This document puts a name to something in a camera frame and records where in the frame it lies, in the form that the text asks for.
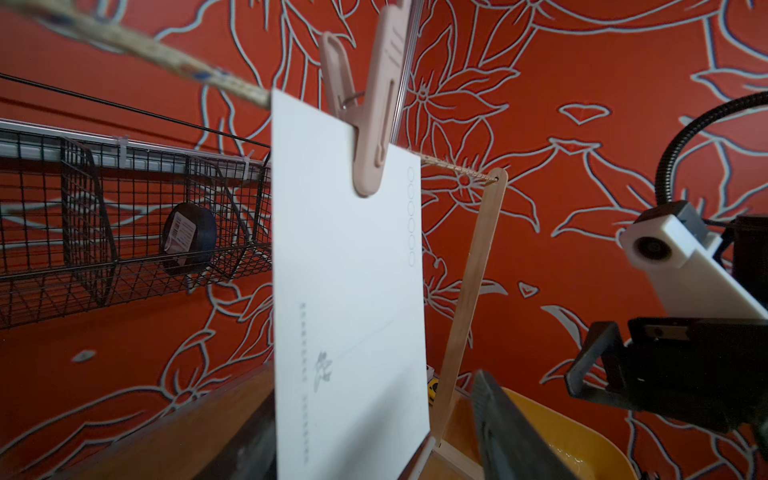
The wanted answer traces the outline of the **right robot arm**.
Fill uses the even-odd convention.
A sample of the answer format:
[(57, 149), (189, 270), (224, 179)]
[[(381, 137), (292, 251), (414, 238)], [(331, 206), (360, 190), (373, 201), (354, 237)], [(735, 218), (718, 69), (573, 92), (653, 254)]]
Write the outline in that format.
[(698, 217), (645, 218), (620, 237), (666, 312), (597, 322), (565, 375), (581, 400), (728, 433), (747, 424), (767, 447), (767, 220), (722, 234)]

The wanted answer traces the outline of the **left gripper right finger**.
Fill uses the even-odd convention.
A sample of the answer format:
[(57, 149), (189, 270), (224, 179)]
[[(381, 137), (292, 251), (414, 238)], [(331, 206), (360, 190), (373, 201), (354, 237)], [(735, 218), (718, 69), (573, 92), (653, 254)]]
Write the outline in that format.
[(472, 411), (487, 479), (574, 479), (495, 378), (474, 374)]

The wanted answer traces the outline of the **black tape roll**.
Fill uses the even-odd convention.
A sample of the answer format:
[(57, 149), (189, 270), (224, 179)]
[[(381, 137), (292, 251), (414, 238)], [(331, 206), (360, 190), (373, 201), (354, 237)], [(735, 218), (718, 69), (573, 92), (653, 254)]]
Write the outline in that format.
[(216, 219), (211, 210), (189, 202), (177, 204), (161, 234), (165, 272), (171, 276), (203, 272), (213, 259), (216, 242)]

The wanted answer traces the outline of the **yellow plastic tray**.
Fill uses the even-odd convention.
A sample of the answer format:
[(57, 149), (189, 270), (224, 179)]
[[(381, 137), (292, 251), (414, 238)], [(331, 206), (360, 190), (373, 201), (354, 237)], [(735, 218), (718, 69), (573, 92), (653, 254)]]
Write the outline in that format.
[(638, 479), (627, 456), (601, 433), (511, 389), (503, 391), (579, 479)]

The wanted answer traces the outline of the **yellow tape measure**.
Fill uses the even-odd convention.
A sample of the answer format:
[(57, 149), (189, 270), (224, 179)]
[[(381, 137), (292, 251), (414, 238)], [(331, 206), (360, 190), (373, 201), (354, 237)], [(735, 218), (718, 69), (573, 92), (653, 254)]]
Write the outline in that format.
[(439, 380), (437, 378), (432, 378), (428, 382), (428, 401), (430, 404), (432, 404), (436, 399), (438, 384)]

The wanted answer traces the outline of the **pink clothespin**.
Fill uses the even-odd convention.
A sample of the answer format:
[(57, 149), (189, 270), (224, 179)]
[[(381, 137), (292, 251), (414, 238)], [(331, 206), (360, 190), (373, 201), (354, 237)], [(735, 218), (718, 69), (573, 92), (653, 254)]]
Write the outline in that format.
[(357, 90), (341, 41), (321, 36), (319, 53), (330, 113), (356, 131), (353, 185), (362, 197), (381, 185), (406, 53), (411, 3), (384, 6), (379, 15), (366, 86)]

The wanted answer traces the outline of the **white postcard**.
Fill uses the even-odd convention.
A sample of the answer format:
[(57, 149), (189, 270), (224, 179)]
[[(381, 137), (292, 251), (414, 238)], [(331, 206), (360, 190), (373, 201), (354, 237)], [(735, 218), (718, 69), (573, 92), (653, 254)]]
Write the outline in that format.
[(278, 476), (395, 479), (430, 430), (420, 159), (363, 198), (353, 128), (281, 91), (271, 137)]

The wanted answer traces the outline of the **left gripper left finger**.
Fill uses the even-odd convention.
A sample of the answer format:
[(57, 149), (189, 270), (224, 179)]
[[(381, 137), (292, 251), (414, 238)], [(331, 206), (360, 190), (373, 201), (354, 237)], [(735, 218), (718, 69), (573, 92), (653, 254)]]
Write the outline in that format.
[(271, 392), (194, 479), (276, 478), (275, 394)]

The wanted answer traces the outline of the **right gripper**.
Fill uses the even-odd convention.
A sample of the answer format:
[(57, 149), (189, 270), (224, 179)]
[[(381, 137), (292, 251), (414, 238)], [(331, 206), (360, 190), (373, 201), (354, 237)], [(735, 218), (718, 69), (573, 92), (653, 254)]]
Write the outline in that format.
[[(765, 320), (645, 317), (628, 327), (624, 350), (616, 323), (591, 325), (565, 375), (571, 397), (719, 433), (748, 425), (767, 442)], [(587, 381), (598, 366), (604, 387)]]

